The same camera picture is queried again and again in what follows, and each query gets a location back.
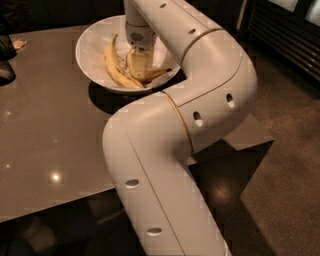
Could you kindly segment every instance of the black object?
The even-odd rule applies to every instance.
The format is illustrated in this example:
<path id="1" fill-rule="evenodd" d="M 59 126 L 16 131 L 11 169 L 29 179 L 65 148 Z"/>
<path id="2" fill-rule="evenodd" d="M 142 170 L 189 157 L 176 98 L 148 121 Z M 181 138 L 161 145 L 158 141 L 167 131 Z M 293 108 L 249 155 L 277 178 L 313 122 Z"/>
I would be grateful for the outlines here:
<path id="1" fill-rule="evenodd" d="M 11 65 L 7 60 L 0 61 L 0 86 L 11 83 L 16 78 Z"/>
<path id="2" fill-rule="evenodd" d="M 0 61 L 10 60 L 17 55 L 8 35 L 0 35 Z"/>

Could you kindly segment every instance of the dark cabinet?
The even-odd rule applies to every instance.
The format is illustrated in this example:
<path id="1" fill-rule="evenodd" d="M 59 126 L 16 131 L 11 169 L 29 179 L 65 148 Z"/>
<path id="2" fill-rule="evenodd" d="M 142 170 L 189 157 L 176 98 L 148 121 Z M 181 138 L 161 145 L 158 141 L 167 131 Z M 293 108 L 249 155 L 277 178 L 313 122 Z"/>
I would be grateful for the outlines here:
<path id="1" fill-rule="evenodd" d="M 248 6 L 249 33 L 320 81 L 320 1 L 256 0 Z"/>

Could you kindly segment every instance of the white robotic arm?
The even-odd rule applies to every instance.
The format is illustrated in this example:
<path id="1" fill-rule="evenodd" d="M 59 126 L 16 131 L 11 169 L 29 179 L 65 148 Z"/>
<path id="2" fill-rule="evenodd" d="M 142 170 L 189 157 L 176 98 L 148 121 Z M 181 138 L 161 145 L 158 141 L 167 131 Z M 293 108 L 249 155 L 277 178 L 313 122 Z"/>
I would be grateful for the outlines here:
<path id="1" fill-rule="evenodd" d="M 129 43 L 152 47 L 154 32 L 187 79 L 108 121 L 103 149 L 119 197 L 147 255 L 231 255 L 186 158 L 249 114 L 257 86 L 253 64 L 225 30 L 185 1 L 128 0 L 126 7 L 139 17 L 127 18 Z"/>

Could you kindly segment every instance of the peeled banana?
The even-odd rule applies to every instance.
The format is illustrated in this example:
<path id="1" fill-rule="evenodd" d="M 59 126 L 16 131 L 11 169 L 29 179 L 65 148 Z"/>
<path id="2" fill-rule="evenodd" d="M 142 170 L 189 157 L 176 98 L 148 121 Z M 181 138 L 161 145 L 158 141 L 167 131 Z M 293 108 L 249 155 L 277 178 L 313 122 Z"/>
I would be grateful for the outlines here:
<path id="1" fill-rule="evenodd" d="M 147 62 L 150 56 L 143 53 L 138 53 L 136 49 L 132 48 L 127 55 L 127 65 L 129 72 L 133 78 L 141 83 L 150 83 L 153 79 L 170 71 L 171 69 L 148 69 Z"/>

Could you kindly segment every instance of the dark floor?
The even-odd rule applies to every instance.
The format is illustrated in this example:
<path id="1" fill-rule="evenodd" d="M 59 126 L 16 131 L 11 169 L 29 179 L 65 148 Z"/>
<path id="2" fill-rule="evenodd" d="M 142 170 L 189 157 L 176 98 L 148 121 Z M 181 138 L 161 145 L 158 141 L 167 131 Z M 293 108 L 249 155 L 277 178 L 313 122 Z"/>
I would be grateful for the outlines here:
<path id="1" fill-rule="evenodd" d="M 259 79 L 252 113 L 275 141 L 192 172 L 234 256 L 320 255 L 320 90 L 262 43 L 245 48 Z M 94 218 L 89 205 L 104 199 L 110 217 Z M 0 235 L 0 255 L 144 255 L 114 191 L 2 223 Z"/>

